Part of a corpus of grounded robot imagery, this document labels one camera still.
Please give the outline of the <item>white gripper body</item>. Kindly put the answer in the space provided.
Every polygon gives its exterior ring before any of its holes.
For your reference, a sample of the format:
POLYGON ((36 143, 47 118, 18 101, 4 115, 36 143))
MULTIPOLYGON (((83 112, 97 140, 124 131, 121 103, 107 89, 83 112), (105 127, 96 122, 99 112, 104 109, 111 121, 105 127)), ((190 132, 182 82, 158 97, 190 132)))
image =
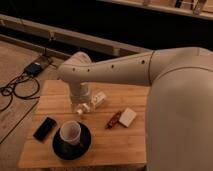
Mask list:
POLYGON ((91 101, 91 91, 88 83, 73 83, 69 85, 72 109, 91 101))

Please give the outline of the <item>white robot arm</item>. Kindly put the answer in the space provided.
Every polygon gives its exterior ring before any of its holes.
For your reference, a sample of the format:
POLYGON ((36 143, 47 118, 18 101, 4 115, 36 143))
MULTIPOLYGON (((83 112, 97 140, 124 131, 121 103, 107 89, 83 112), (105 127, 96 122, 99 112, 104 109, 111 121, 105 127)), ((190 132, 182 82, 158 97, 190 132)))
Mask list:
POLYGON ((90 82, 148 86, 147 171, 213 171, 212 51, 163 49, 95 63, 77 52, 58 72, 77 103, 90 82))

